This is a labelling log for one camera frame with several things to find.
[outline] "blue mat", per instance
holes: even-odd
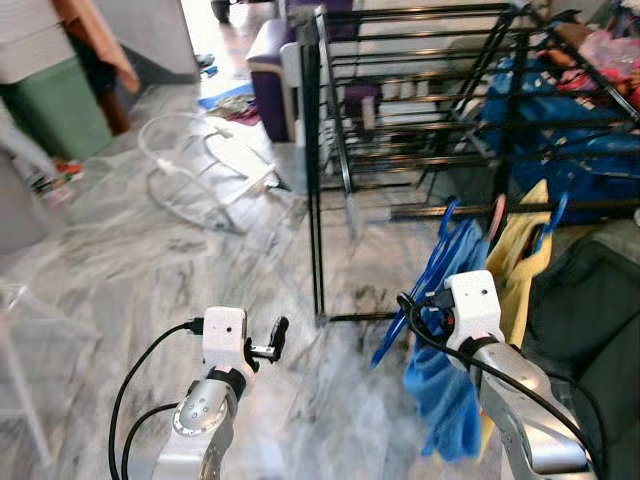
[[[207,110],[211,110],[212,108],[216,108],[218,106],[218,102],[223,98],[232,97],[234,95],[243,95],[243,94],[253,94],[253,85],[251,83],[247,83],[246,85],[240,85],[239,87],[233,88],[227,92],[221,93],[220,95],[216,95],[214,97],[201,98],[198,100],[198,105]]]

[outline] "brown cloth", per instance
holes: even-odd
[[[113,65],[131,93],[137,92],[140,88],[138,75],[94,3],[91,0],[51,2],[67,31],[93,48],[100,60]]]

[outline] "yellow towel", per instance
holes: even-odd
[[[541,180],[520,203],[542,203],[548,200],[547,181]],[[550,220],[551,214],[548,212],[511,215],[487,259],[487,270],[493,274],[500,297],[500,329],[504,333],[505,341],[518,347],[522,345],[527,326],[531,281],[547,268],[551,259],[551,235],[545,237],[539,252],[521,258],[522,250],[527,245],[534,227]],[[481,454],[492,432],[493,422],[483,412]]]

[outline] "green bin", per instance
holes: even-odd
[[[112,140],[77,58],[0,85],[16,123],[51,156],[85,160]]]

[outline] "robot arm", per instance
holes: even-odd
[[[520,382],[577,426],[572,414],[554,398],[547,374],[504,343],[500,303],[491,274],[475,271],[454,275],[445,281],[445,288],[450,291],[454,317],[447,347]],[[457,359],[451,360],[466,369]],[[514,478],[597,478],[585,446],[558,418],[494,375],[474,366],[469,373],[477,387],[480,405],[500,430]]]
[[[212,307],[204,316],[203,375],[173,415],[171,436],[160,453],[153,480],[220,478],[222,458],[233,440],[238,402],[251,390],[259,364],[280,359],[289,326],[282,317],[267,347],[246,338],[247,318],[238,308]]]

